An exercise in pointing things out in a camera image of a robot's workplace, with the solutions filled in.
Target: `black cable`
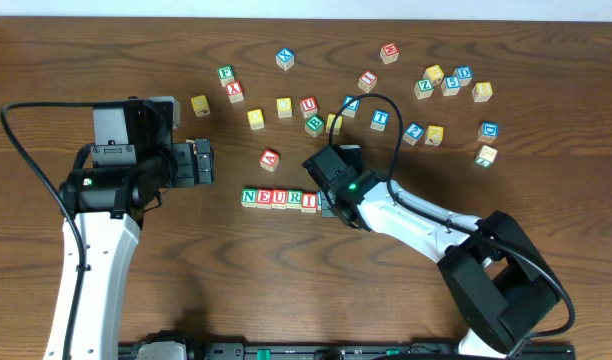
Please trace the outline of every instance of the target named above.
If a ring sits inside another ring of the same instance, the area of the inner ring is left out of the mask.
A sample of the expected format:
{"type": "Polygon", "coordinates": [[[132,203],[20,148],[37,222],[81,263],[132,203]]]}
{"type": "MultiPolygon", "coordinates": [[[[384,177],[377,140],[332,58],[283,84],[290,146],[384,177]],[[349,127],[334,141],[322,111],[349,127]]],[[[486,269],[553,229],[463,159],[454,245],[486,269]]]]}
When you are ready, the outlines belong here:
{"type": "Polygon", "coordinates": [[[46,186],[48,192],[53,196],[55,202],[61,209],[64,217],[66,218],[66,222],[70,225],[71,230],[73,231],[73,235],[75,237],[75,243],[77,243],[77,252],[79,254],[79,264],[77,265],[77,280],[75,282],[75,290],[73,291],[73,301],[70,307],[70,313],[68,315],[68,323],[66,325],[66,336],[64,338],[64,350],[62,353],[62,359],[68,360],[70,359],[70,348],[71,341],[73,338],[73,331],[75,328],[75,318],[77,317],[77,308],[79,306],[79,299],[81,297],[82,285],[84,283],[84,273],[86,272],[86,250],[84,247],[84,242],[82,240],[82,236],[77,229],[77,225],[73,220],[73,217],[66,209],[66,205],[64,201],[57,193],[57,190],[50,182],[46,174],[40,169],[40,167],[35,163],[35,161],[28,155],[24,147],[19,143],[17,137],[13,134],[10,126],[8,125],[8,119],[6,118],[6,113],[8,110],[17,109],[17,108],[25,108],[25,107],[70,107],[70,108],[79,108],[79,107],[93,107],[97,105],[118,105],[123,104],[124,101],[121,102],[82,102],[82,103],[68,103],[68,102],[23,102],[23,103],[12,103],[5,105],[2,107],[0,111],[0,119],[2,122],[2,127],[4,128],[4,132],[6,132],[6,136],[10,140],[11,144],[15,147],[19,155],[26,161],[26,164],[33,170],[35,175],[39,178],[39,180],[46,186]]]}
{"type": "Polygon", "coordinates": [[[434,221],[438,224],[442,224],[446,227],[446,229],[450,230],[456,230],[462,233],[465,233],[469,236],[473,236],[473,237],[477,237],[478,239],[482,240],[483,242],[485,242],[486,244],[488,244],[489,246],[495,247],[499,250],[505,251],[506,253],[509,253],[523,261],[525,261],[528,265],[530,265],[531,267],[533,267],[535,270],[537,270],[543,277],[544,279],[548,282],[548,284],[553,288],[553,290],[562,298],[562,300],[564,301],[564,303],[566,304],[566,308],[568,309],[568,321],[566,321],[566,323],[557,328],[557,329],[553,329],[553,330],[547,330],[547,331],[541,331],[541,332],[534,332],[531,333],[527,336],[527,338],[532,339],[532,338],[536,338],[536,337],[545,337],[545,336],[555,336],[555,335],[559,335],[559,334],[563,334],[564,332],[568,331],[571,327],[573,327],[573,324],[575,323],[575,307],[573,306],[573,301],[571,300],[570,296],[568,296],[568,293],[566,292],[566,290],[564,290],[564,288],[555,281],[555,279],[553,279],[541,266],[539,266],[537,264],[537,262],[531,260],[529,257],[527,257],[526,255],[524,255],[523,251],[521,249],[516,248],[515,246],[513,246],[512,244],[508,244],[508,243],[502,243],[500,241],[500,239],[497,239],[498,241],[493,241],[491,239],[488,239],[484,236],[481,236],[481,234],[476,233],[472,230],[463,228],[461,226],[452,224],[450,222],[450,219],[444,220],[444,219],[440,219],[438,217],[435,217],[431,214],[427,214],[421,210],[418,210],[404,202],[402,202],[399,199],[399,195],[396,194],[393,191],[391,182],[393,179],[393,172],[395,171],[395,165],[397,164],[397,157],[399,155],[399,148],[402,144],[402,137],[404,135],[404,122],[402,121],[402,114],[399,111],[399,108],[397,107],[397,105],[388,97],[381,95],[381,94],[373,94],[373,93],[369,93],[369,94],[361,94],[358,96],[355,96],[352,100],[348,101],[347,103],[345,103],[341,109],[339,109],[339,111],[337,112],[337,114],[335,115],[335,118],[333,119],[333,122],[330,126],[330,133],[329,133],[329,137],[328,137],[328,144],[329,145],[333,145],[333,131],[332,129],[335,128],[335,122],[337,121],[337,118],[341,115],[341,113],[354,101],[362,99],[362,98],[366,98],[366,97],[376,97],[379,99],[382,99],[384,101],[386,101],[387,103],[390,104],[390,106],[393,108],[393,110],[395,110],[395,113],[397,114],[397,120],[399,121],[399,134],[397,137],[397,142],[395,143],[395,151],[393,153],[393,159],[391,160],[390,163],[390,168],[388,169],[388,175],[387,175],[387,179],[386,179],[386,188],[388,189],[388,194],[393,198],[393,201],[396,202],[397,204],[401,205],[404,209],[417,214],[421,217],[424,217],[428,220],[434,221]]]}

